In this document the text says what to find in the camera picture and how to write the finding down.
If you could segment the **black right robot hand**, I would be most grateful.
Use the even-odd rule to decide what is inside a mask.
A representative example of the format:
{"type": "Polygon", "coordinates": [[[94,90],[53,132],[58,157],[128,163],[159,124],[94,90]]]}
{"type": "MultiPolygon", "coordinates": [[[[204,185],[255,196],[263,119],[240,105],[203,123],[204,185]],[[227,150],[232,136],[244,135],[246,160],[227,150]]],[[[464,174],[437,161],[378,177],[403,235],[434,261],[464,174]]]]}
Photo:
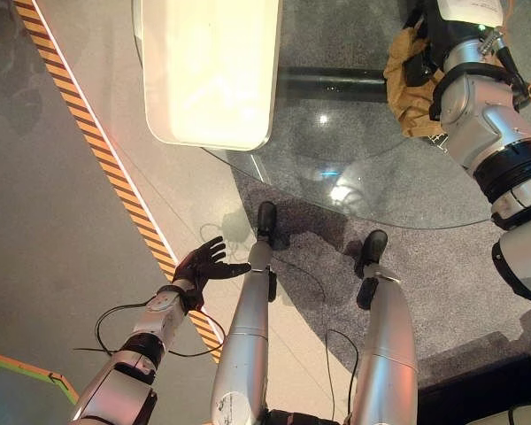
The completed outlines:
{"type": "Polygon", "coordinates": [[[405,25],[415,29],[423,50],[404,61],[409,87],[431,80],[464,63],[491,63],[493,39],[502,34],[504,13],[499,1],[409,1],[405,25]]]}

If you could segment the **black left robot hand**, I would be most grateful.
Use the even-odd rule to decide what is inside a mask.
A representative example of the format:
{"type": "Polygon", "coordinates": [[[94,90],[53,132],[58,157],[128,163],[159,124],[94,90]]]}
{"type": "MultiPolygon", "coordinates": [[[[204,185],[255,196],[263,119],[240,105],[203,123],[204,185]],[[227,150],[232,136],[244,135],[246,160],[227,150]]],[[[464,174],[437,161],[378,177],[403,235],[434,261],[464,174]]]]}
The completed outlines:
{"type": "Polygon", "coordinates": [[[209,280],[227,280],[251,270],[247,262],[224,262],[225,249],[223,237],[217,236],[190,252],[175,268],[172,288],[179,293],[186,312],[203,307],[203,291],[209,280]]]}

